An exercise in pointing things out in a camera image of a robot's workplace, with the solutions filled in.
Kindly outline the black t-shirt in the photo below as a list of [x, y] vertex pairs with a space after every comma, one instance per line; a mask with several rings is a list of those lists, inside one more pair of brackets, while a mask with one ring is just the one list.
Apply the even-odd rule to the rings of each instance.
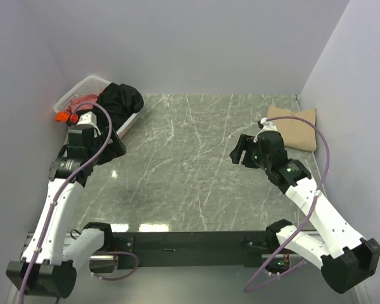
[[134, 87], [111, 83], [99, 94], [96, 104], [108, 112], [113, 129], [122, 138], [139, 118], [144, 100]]

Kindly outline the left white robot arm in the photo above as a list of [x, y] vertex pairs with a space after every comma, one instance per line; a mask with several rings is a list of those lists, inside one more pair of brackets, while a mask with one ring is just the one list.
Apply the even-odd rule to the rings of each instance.
[[126, 153], [112, 124], [100, 127], [93, 112], [71, 120], [76, 123], [68, 130], [68, 142], [50, 166], [46, 201], [34, 235], [21, 258], [6, 269], [19, 291], [19, 303], [27, 295], [69, 297], [77, 271], [92, 254], [115, 249], [110, 224], [99, 222], [88, 223], [76, 240], [64, 245], [75, 205], [93, 168]]

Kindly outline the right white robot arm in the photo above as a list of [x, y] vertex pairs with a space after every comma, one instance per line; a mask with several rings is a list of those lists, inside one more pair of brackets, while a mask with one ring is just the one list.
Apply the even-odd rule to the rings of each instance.
[[262, 118], [255, 136], [241, 134], [230, 158], [233, 164], [262, 169], [268, 180], [305, 214], [305, 219], [299, 226], [279, 220], [267, 227], [267, 246], [272, 254], [246, 283], [244, 292], [264, 287], [264, 284], [253, 286], [253, 281], [287, 249], [299, 254], [301, 261], [280, 271], [276, 278], [310, 262], [321, 271], [333, 291], [343, 294], [375, 274], [380, 244], [355, 230], [322, 192], [324, 182], [315, 181], [300, 161], [288, 157], [276, 120]]

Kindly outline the folded tan t-shirt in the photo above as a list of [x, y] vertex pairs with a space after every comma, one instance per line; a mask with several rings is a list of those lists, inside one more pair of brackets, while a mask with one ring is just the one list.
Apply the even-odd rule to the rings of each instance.
[[[292, 112], [273, 105], [269, 106], [267, 118], [285, 116], [303, 118], [313, 125], [316, 123], [316, 112], [314, 109]], [[275, 120], [274, 124], [278, 132], [282, 135], [285, 146], [308, 152], [314, 152], [316, 150], [317, 142], [314, 128], [305, 122], [288, 118]]]

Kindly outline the pink t-shirt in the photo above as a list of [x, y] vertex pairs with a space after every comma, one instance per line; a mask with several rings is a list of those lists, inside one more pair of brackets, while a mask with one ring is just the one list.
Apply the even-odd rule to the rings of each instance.
[[93, 103], [97, 102], [98, 99], [98, 94], [87, 94], [84, 96], [79, 96], [77, 98], [72, 98], [70, 100], [70, 104], [65, 108], [64, 112], [68, 114], [72, 114], [78, 105], [81, 105], [78, 110], [83, 111], [83, 110], [91, 110], [93, 109]]

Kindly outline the orange t-shirt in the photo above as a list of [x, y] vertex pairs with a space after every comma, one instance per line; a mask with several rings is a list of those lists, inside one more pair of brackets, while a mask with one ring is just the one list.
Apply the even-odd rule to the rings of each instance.
[[56, 122], [65, 122], [68, 123], [70, 121], [70, 113], [65, 111], [59, 111], [55, 116]]

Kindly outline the white plastic basket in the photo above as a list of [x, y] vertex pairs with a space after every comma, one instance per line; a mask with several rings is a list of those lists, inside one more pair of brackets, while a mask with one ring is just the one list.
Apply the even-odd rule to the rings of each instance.
[[[110, 81], [102, 79], [101, 77], [90, 75], [78, 82], [73, 86], [66, 94], [64, 94], [53, 106], [55, 113], [64, 111], [69, 105], [72, 99], [75, 99], [80, 96], [85, 96], [88, 94], [100, 94], [108, 85]], [[127, 131], [133, 126], [137, 121], [141, 113], [141, 110], [138, 113], [132, 114], [116, 131], [118, 136], [122, 138]]]

